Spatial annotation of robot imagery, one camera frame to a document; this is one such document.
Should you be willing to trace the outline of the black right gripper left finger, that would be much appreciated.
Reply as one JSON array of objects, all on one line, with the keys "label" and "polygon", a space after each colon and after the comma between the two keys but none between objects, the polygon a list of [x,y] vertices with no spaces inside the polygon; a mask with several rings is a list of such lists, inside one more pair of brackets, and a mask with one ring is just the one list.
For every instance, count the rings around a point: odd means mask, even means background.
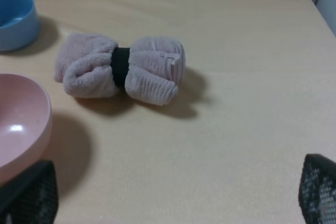
[{"label": "black right gripper left finger", "polygon": [[52,161],[39,161],[1,187],[1,223],[54,223],[58,189]]}]

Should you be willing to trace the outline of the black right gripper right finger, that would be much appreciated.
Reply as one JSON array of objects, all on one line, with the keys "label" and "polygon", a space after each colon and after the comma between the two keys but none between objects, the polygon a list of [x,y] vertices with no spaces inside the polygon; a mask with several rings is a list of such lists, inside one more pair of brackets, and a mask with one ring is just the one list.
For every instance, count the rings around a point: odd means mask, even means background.
[{"label": "black right gripper right finger", "polygon": [[305,223],[335,223],[335,162],[321,154],[304,159],[298,202]]}]

